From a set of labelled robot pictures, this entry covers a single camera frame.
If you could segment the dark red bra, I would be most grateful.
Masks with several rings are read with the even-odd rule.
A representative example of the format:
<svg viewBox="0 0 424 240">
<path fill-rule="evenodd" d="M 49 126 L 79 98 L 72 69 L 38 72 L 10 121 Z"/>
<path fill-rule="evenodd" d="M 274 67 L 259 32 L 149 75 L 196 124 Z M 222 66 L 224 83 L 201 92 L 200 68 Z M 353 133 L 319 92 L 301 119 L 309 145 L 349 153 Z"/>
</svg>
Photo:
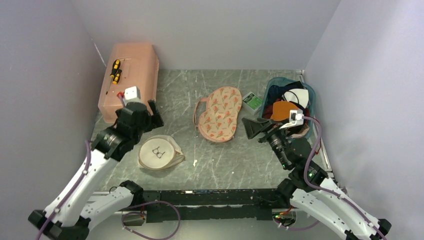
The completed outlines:
<svg viewBox="0 0 424 240">
<path fill-rule="evenodd" d="M 273 108 L 274 108 L 274 106 L 272 104 L 266 105 L 264 107 L 264 110 L 263 110 L 263 113 L 262 113 L 262 118 L 263 119 L 271 119 L 272 115 L 273 115 Z"/>
</svg>

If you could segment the white mesh laundry bag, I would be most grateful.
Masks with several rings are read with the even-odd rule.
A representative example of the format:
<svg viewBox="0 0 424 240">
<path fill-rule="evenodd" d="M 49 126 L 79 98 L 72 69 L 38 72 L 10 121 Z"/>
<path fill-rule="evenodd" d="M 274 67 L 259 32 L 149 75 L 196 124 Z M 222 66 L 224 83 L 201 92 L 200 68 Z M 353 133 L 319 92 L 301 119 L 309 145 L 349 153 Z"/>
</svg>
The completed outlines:
<svg viewBox="0 0 424 240">
<path fill-rule="evenodd" d="M 141 145 L 137 164 L 141 169 L 160 171 L 184 160 L 182 148 L 170 135 L 154 135 Z"/>
</svg>

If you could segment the orange black bra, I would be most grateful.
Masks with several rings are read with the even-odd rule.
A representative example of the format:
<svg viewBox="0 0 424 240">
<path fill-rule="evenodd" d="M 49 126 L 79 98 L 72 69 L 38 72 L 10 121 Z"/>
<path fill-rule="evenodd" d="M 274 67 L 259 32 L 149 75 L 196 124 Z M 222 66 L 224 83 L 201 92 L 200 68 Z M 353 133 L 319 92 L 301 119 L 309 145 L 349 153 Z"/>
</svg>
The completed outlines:
<svg viewBox="0 0 424 240">
<path fill-rule="evenodd" d="M 271 119 L 274 121 L 283 121 L 289 118 L 290 110 L 302 110 L 303 113 L 307 113 L 307 107 L 304 108 L 301 105 L 292 101 L 285 101 L 284 99 L 278 99 L 273 103 L 273 114 Z"/>
</svg>

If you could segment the patterned beige oven mitt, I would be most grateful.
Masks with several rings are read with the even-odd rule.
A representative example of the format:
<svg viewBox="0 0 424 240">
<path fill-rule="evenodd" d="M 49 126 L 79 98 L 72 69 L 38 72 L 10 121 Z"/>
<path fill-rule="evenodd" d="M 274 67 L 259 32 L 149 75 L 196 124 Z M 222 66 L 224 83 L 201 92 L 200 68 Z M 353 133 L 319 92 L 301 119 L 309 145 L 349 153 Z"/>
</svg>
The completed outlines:
<svg viewBox="0 0 424 240">
<path fill-rule="evenodd" d="M 206 140 L 225 143 L 236 133 L 241 108 L 240 90 L 232 86 L 220 87 L 196 103 L 192 121 Z"/>
</svg>

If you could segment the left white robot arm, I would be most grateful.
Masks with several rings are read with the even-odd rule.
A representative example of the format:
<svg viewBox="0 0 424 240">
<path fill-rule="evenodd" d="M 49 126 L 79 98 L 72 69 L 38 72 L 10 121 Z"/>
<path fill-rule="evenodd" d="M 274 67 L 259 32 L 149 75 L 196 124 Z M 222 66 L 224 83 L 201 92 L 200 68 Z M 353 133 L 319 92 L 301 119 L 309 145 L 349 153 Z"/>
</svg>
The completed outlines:
<svg viewBox="0 0 424 240">
<path fill-rule="evenodd" d="M 164 121 L 154 100 L 145 105 L 129 101 L 116 110 L 115 123 L 100 131 L 93 142 L 86 142 L 86 156 L 62 192 L 44 209 L 33 210 L 28 221 L 38 229 L 36 239 L 84 240 L 97 224 L 120 209 L 139 209 L 144 190 L 131 180 L 122 182 L 114 192 L 86 203 L 100 181 L 133 150 L 144 133 L 160 128 Z"/>
</svg>

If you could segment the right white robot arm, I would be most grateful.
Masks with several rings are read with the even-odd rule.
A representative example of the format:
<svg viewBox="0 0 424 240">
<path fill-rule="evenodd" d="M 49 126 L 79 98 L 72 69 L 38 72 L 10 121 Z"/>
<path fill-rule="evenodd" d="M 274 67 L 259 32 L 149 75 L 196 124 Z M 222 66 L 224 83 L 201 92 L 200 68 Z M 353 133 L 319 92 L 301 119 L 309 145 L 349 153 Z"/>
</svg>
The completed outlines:
<svg viewBox="0 0 424 240">
<path fill-rule="evenodd" d="M 310 145 L 307 139 L 299 138 L 296 143 L 302 146 L 296 149 L 294 142 L 286 137 L 285 130 L 297 127 L 306 120 L 316 124 L 316 141 Z M 391 223 L 363 210 L 323 168 L 313 162 L 322 138 L 321 125 L 315 118 L 293 112 L 282 121 L 243 118 L 242 123 L 247 138 L 251 140 L 262 134 L 258 142 L 268 143 L 283 169 L 289 171 L 288 178 L 275 189 L 275 200 L 280 207 L 291 205 L 306 212 L 342 240 L 387 239 Z"/>
</svg>

